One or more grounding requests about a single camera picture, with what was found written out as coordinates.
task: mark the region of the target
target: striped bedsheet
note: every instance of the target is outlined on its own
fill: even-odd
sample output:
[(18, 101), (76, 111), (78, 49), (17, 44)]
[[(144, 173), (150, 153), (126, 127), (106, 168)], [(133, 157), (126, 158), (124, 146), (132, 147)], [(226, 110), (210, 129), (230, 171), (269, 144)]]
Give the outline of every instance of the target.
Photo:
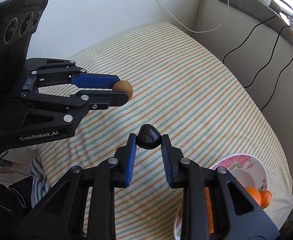
[[(168, 23), (107, 39), (72, 57), (89, 73), (116, 74), (133, 85), (122, 107), (90, 112), (73, 138), (46, 143), (40, 159), (51, 185), (74, 165), (89, 168), (114, 155), (144, 123), (168, 133), (184, 156), (209, 167), (235, 153), (256, 156), (274, 200), (265, 210), (278, 228), (293, 208), (282, 147), (245, 89), (207, 49)], [(68, 96), (62, 85), (42, 93)], [(169, 189), (160, 148), (137, 149), (131, 186), (115, 193), (117, 239), (173, 239), (181, 190)], [(89, 199), (85, 216), (87, 223)]]

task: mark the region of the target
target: orange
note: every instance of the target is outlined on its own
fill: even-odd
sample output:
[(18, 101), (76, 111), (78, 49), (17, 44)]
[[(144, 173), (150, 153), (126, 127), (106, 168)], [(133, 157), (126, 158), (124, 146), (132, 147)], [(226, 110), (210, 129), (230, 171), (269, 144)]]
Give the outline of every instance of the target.
[(261, 208), (266, 208), (270, 205), (272, 201), (272, 194), (268, 190), (263, 190), (260, 192), (261, 195)]
[(208, 190), (208, 187), (205, 187), (204, 191), (205, 191), (205, 199), (207, 202), (207, 209), (208, 209), (208, 233), (213, 234), (214, 226), (213, 226), (213, 214), (212, 214), (210, 192)]
[(245, 190), (251, 195), (251, 197), (259, 204), (261, 205), (261, 194), (260, 192), (253, 187), (245, 187)]

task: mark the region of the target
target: pink flower pattern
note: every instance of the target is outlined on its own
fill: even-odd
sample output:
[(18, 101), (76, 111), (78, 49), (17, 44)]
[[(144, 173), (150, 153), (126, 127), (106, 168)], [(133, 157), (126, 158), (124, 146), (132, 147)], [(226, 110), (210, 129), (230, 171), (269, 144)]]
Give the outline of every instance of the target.
[(238, 169), (244, 168), (245, 170), (252, 168), (254, 163), (251, 163), (251, 157), (246, 155), (236, 155), (228, 158), (213, 167), (215, 170), (217, 167), (222, 166), (228, 170), (233, 170), (235, 167)]

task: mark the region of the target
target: black stone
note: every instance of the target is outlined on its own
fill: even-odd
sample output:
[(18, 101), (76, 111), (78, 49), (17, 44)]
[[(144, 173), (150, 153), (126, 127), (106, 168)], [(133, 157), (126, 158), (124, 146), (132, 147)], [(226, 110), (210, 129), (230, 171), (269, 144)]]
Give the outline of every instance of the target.
[(157, 148), (161, 144), (161, 141), (162, 137), (159, 131), (148, 123), (141, 126), (136, 138), (137, 145), (146, 150)]

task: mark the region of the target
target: white cable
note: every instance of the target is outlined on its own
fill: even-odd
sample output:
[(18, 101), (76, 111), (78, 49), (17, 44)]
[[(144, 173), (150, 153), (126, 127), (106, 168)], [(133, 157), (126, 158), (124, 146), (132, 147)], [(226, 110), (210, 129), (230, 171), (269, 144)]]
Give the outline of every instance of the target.
[[(160, 3), (163, 5), (163, 7), (164, 7), (164, 8), (165, 8), (165, 9), (166, 9), (166, 10), (167, 10), (167, 11), (173, 16), (173, 18), (176, 19), (176, 17), (175, 17), (175, 16), (174, 16), (174, 15), (168, 10), (168, 8), (165, 7), (165, 5), (163, 4), (163, 2), (162, 2), (161, 0), (159, 0), (159, 1), (160, 1)], [(227, 11), (226, 11), (226, 16), (225, 16), (223, 22), (222, 22), (218, 27), (214, 28), (213, 30), (203, 31), (203, 32), (195, 32), (195, 31), (192, 31), (192, 30), (190, 30), (188, 27), (186, 27), (185, 25), (183, 25), (178, 19), (176, 19), (176, 20), (177, 20), (178, 23), (180, 23), (184, 28), (186, 28), (186, 29), (189, 30), (190, 32), (193, 32), (193, 33), (208, 33), (208, 32), (214, 31), (214, 30), (216, 30), (217, 28), (219, 28), (219, 27), (225, 22), (228, 13), (229, 13), (229, 0), (227, 0)]]
[(27, 205), (26, 205), (26, 202), (24, 201), (24, 198), (21, 196), (21, 194), (20, 194), (15, 188), (7, 188), (7, 189), (9, 189), (9, 190), (15, 190), (16, 193), (19, 194), (19, 196), (22, 198), (22, 200), (23, 200), (23, 202), (24, 202), (24, 205), (23, 205), (23, 204), (21, 203), (21, 201), (19, 200), (19, 198), (17, 198), (17, 196), (16, 196), (16, 198), (17, 198), (18, 201), (20, 202), (21, 206), (23, 206), (24, 208), (27, 208)]

